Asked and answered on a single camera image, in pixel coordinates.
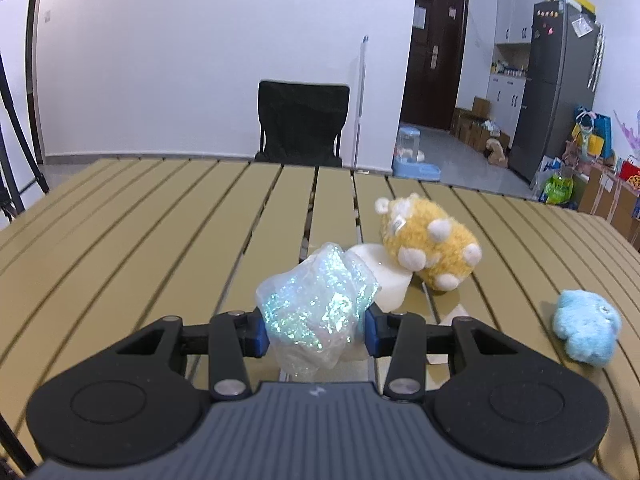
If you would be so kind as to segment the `green plastic bag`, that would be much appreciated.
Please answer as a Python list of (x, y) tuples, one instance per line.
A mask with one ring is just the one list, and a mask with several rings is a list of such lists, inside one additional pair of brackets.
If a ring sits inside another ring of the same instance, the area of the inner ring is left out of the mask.
[(559, 172), (552, 174), (542, 188), (539, 200), (549, 205), (564, 205), (572, 198), (574, 179)]

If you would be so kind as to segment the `red gift box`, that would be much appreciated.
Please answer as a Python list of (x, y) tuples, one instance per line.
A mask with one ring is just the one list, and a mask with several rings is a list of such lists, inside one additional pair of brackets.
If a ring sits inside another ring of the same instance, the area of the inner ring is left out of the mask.
[(634, 159), (625, 159), (622, 161), (618, 176), (620, 180), (629, 184), (634, 190), (640, 190), (640, 167)]

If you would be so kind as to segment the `yellow white plush sheep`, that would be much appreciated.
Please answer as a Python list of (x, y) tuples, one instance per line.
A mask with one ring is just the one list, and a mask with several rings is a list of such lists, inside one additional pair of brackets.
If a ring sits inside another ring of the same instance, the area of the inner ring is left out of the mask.
[(374, 209), (390, 258), (436, 292), (457, 289), (483, 258), (475, 235), (425, 197), (380, 197)]

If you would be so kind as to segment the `blue gift bag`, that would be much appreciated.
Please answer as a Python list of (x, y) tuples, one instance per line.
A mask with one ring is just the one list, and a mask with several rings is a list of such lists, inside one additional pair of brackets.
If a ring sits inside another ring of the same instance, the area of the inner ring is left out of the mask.
[(613, 154), (611, 118), (577, 107), (574, 113), (572, 139), (584, 154), (607, 159)]

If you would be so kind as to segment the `blue pet water feeder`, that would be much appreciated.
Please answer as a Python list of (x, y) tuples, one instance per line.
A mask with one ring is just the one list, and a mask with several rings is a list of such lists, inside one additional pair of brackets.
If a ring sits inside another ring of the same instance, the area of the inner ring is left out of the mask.
[(442, 173), (436, 165), (425, 161), (425, 155), (420, 150), (420, 139), (418, 128), (399, 127), (392, 161), (393, 175), (396, 178), (439, 182)]

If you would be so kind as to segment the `white kitchen cabinets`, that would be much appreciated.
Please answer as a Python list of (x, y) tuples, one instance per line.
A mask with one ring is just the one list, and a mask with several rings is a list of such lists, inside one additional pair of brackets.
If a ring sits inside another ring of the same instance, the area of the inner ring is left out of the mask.
[(534, 6), (544, 0), (498, 0), (487, 99), (490, 119), (514, 138), (529, 63)]

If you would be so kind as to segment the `black folding chair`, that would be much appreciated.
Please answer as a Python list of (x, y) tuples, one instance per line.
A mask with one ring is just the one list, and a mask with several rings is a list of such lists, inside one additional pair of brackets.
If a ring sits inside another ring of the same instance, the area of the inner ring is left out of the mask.
[(341, 137), (348, 115), (344, 84), (258, 84), (260, 125), (256, 162), (340, 168)]

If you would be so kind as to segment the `iridescent plastic wrap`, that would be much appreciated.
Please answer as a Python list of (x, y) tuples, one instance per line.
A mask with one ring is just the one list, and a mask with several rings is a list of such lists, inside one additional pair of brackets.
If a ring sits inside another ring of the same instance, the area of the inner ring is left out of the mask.
[(281, 370), (311, 382), (339, 362), (366, 360), (364, 314), (379, 289), (364, 261), (335, 243), (263, 281), (256, 306)]

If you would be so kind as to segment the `large cardboard box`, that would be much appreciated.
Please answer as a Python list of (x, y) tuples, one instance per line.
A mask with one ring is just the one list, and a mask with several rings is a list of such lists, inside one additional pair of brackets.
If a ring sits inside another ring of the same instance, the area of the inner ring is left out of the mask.
[(602, 218), (631, 243), (639, 239), (639, 192), (608, 168), (591, 166), (578, 211)]

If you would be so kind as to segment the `light blue plush toy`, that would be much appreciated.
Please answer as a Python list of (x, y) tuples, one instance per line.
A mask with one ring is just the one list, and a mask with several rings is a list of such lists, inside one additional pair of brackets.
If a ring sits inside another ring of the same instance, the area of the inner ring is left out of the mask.
[(614, 356), (622, 319), (612, 304), (594, 292), (565, 289), (552, 318), (555, 336), (573, 361), (605, 367)]

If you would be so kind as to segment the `grey refrigerator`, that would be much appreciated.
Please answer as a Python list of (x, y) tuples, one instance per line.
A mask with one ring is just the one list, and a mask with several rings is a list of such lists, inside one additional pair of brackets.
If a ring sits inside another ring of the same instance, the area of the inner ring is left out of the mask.
[(534, 6), (532, 42), (509, 168), (534, 180), (544, 157), (564, 153), (579, 107), (592, 107), (601, 27), (565, 1)]

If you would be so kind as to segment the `white foam block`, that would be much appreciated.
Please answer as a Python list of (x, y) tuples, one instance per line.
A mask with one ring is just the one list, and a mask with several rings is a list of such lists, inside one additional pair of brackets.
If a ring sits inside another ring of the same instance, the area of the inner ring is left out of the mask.
[(412, 279), (412, 273), (390, 258), (381, 244), (358, 244), (347, 251), (360, 258), (378, 281), (374, 301), (383, 312), (399, 309)]

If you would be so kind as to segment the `open cardboard boxes on floor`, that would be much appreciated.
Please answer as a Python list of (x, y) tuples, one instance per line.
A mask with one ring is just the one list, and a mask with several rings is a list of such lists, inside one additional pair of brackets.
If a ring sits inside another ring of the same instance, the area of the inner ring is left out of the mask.
[(456, 107), (451, 119), (450, 134), (480, 153), (486, 152), (488, 150), (487, 142), (494, 139), (508, 154), (510, 136), (490, 119), (489, 112), (490, 102), (478, 96), (473, 99), (470, 110)]

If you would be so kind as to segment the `dark brown entrance door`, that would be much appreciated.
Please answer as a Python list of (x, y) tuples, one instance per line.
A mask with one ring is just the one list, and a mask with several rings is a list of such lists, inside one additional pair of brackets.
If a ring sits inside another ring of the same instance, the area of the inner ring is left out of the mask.
[(400, 120), (447, 130), (460, 84), (469, 0), (416, 0)]

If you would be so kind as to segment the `brown plush toy on floor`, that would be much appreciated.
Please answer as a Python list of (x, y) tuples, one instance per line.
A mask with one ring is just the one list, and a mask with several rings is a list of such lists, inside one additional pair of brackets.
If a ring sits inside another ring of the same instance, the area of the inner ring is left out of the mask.
[(485, 143), (484, 155), (488, 164), (500, 168), (508, 166), (508, 156), (497, 138), (489, 138)]

